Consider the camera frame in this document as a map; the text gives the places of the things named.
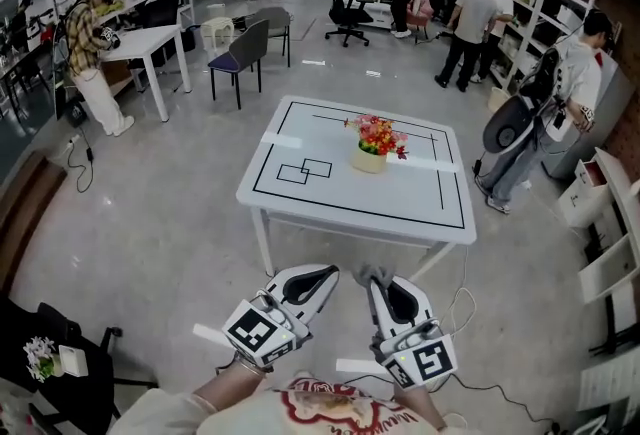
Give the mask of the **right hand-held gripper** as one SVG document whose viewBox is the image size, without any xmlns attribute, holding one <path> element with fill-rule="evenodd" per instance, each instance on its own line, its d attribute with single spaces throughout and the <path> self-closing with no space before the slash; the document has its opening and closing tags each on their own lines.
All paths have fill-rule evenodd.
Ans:
<svg viewBox="0 0 640 435">
<path fill-rule="evenodd" d="M 415 389 L 458 369 L 452 337 L 439 334 L 439 324 L 422 289 L 400 276 L 394 276 L 386 289 L 373 277 L 368 297 L 378 329 L 371 349 L 397 386 Z"/>
</svg>

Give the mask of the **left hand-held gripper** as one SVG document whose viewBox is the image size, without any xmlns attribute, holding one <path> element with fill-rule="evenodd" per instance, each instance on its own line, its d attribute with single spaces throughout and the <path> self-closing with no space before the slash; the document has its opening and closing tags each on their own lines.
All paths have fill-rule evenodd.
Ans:
<svg viewBox="0 0 640 435">
<path fill-rule="evenodd" d="M 259 290 L 252 300 L 241 301 L 223 334 L 251 364 L 271 369 L 312 338 L 307 325 L 322 311 L 339 278 L 335 265 L 305 264 L 280 271 L 265 286 L 268 293 Z"/>
</svg>

